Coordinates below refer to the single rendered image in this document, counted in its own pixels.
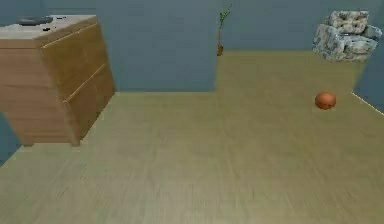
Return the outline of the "dark grey flat object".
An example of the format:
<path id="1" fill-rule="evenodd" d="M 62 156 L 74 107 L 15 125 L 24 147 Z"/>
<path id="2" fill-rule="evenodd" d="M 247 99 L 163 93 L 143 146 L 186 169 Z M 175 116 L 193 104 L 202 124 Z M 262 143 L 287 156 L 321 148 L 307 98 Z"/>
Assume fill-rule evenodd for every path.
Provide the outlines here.
<path id="1" fill-rule="evenodd" d="M 42 17 L 24 17 L 18 20 L 18 24 L 21 26 L 37 26 L 41 24 L 49 24 L 53 21 L 51 16 Z"/>

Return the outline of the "orange basketball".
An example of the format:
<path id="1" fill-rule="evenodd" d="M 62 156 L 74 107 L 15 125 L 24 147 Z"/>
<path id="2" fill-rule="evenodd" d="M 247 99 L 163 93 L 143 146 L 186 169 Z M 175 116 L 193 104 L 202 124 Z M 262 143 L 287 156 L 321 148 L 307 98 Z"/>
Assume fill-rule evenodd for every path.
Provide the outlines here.
<path id="1" fill-rule="evenodd" d="M 315 105 L 323 110 L 328 110 L 336 105 L 336 96 L 328 92 L 321 92 L 315 97 Z"/>

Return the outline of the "brown wooden chest of drawers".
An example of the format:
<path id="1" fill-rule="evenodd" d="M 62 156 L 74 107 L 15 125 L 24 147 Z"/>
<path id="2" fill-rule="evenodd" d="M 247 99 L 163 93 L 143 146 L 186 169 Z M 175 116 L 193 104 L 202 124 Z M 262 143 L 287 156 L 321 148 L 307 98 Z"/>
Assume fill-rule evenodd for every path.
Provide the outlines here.
<path id="1" fill-rule="evenodd" d="M 0 27 L 0 112 L 24 146 L 78 146 L 115 93 L 95 15 Z"/>

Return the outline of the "green house plant in pot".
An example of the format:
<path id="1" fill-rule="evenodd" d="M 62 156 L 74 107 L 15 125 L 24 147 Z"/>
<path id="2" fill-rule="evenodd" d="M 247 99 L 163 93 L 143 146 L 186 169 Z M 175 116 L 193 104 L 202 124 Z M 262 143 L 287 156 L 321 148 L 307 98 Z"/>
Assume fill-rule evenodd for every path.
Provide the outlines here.
<path id="1" fill-rule="evenodd" d="M 218 41 L 218 45 L 217 45 L 217 55 L 218 56 L 222 56 L 223 55 L 223 51 L 224 51 L 224 47 L 223 45 L 221 44 L 221 35 L 222 35 L 222 27 L 224 25 L 224 21 L 225 19 L 231 14 L 232 10 L 232 5 L 229 5 L 229 7 L 227 9 L 223 9 L 220 13 L 219 13 L 219 27 L 218 27 L 218 37 L 217 37 L 217 41 Z"/>

